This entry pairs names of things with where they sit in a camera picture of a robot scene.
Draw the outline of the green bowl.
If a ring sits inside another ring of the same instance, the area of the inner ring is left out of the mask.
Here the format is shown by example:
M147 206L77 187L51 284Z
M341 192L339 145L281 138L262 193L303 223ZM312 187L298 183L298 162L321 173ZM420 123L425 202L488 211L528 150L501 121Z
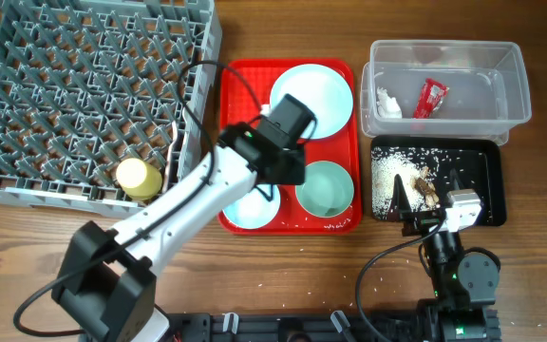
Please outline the green bowl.
M300 206L318 218L333 218L345 212L354 197L349 172L332 161L315 161L306 167L305 181L295 186Z

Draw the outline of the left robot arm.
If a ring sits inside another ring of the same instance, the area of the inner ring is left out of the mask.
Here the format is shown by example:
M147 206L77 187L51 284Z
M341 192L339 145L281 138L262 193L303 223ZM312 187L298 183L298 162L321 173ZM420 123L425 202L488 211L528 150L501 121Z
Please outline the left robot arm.
M267 115L226 126L185 178L138 214L105 230L89 221L72 236L52 299L94 341L157 341L169 323L155 304L168 261L224 208L260 183L305 179L302 134L315 115L285 95Z

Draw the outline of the large light blue plate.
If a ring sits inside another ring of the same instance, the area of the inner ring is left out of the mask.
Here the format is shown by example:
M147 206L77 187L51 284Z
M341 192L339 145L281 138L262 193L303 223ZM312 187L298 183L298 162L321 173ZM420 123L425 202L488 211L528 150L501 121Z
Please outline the large light blue plate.
M349 84L330 67L305 64L294 66L276 79L270 92L274 108L287 94L307 106L315 115L302 138L324 139L340 131L351 117L353 97Z

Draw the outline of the yellow plastic cup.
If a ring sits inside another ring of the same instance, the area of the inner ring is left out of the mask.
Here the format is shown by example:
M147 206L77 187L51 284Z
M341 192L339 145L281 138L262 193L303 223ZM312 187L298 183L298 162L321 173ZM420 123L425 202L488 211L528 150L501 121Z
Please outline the yellow plastic cup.
M115 176L124 193L133 200L150 200L162 188L162 175L155 166L136 158L119 163Z

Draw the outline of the food scraps and rice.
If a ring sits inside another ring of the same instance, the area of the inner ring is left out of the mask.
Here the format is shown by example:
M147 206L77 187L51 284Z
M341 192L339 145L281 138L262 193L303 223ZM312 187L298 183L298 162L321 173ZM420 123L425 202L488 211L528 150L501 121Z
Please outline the food scraps and rice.
M399 176L412 212L432 210L443 204L450 184L450 169L462 170L467 158L453 150L424 147L375 146L371 150L372 212L387 220L392 205L394 179Z

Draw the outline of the red sauce packet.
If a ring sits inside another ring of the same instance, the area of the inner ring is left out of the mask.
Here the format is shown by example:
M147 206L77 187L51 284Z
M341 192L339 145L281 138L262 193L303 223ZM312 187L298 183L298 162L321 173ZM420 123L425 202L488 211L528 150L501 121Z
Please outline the red sauce packet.
M426 78L422 86L417 106L413 112L414 119L428 119L442 106L443 99L450 88L434 79Z

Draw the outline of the white plastic spoon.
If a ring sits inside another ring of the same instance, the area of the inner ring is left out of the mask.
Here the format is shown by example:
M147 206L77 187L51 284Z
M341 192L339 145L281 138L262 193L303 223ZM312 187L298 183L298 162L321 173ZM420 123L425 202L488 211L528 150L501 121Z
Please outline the white plastic spoon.
M269 117L272 112L272 108L269 104L263 104L261 106L260 114Z

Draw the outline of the white plastic fork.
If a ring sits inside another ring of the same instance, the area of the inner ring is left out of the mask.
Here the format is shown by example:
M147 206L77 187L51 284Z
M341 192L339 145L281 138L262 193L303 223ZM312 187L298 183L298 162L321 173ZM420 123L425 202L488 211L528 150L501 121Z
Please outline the white plastic fork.
M166 165L163 169L163 179L162 179L162 188L161 192L165 193L170 188L170 184L174 179L174 171L176 169L175 166L175 153L179 144L179 128L175 121L170 123L170 132L168 133L169 138L171 139L171 142L168 145L167 152L166 152Z

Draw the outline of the light blue saucer bowl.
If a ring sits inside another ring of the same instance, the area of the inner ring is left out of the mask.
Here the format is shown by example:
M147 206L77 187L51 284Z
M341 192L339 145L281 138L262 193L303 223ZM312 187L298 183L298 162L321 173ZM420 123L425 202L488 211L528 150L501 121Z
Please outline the light blue saucer bowl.
M259 184L247 195L227 206L222 214L241 229L258 229L277 215L281 196L277 185Z

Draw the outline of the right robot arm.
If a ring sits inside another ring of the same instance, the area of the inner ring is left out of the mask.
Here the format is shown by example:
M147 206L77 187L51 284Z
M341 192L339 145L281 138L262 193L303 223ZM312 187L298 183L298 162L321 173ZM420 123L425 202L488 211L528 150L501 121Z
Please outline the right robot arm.
M402 178L393 182L391 217L404 224L403 235L419 236L420 261L431 279L435 297L417 304L416 341L500 341L496 302L500 260L482 247L465 249L460 231L473 226L481 199L472 189L447 193L447 205L413 212Z

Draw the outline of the white napkin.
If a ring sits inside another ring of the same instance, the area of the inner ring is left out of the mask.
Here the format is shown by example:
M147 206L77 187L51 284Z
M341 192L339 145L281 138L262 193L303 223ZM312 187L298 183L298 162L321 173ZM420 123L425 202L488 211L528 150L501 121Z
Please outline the white napkin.
M378 114L382 118L401 119L403 117L402 109L398 105L397 100L394 97L390 97L386 89L378 87L376 94Z

